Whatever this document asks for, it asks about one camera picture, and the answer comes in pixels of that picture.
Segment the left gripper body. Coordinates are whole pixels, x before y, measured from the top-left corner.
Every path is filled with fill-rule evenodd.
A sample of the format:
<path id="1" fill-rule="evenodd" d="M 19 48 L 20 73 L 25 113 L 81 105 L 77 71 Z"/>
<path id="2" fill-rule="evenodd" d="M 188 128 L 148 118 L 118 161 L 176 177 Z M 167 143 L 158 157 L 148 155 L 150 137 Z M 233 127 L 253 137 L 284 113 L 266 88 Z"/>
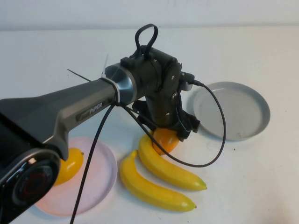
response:
<path id="1" fill-rule="evenodd" d="M 145 98 L 145 101 L 135 101 L 132 109 L 151 120 L 156 129 L 164 128 L 176 133 L 180 130 L 198 132 L 200 121 L 183 110 L 181 96 L 177 92 L 170 97 L 154 94 Z"/>

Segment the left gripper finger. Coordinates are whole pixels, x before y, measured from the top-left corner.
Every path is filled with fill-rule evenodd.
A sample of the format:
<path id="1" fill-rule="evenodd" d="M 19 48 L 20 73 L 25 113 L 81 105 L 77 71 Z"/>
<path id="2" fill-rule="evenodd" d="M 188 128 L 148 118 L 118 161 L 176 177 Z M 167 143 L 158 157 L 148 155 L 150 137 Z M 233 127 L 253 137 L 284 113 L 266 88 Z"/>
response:
<path id="1" fill-rule="evenodd" d="M 180 141 L 184 141 L 186 140 L 190 135 L 190 132 L 189 131 L 186 131 L 186 130 L 180 130 L 177 132 L 177 137 Z"/>
<path id="2" fill-rule="evenodd" d="M 156 125 L 151 120 L 149 120 L 146 117 L 143 117 L 141 115 L 138 115 L 137 118 L 143 125 L 148 127 L 151 131 L 154 132 L 156 130 Z"/>

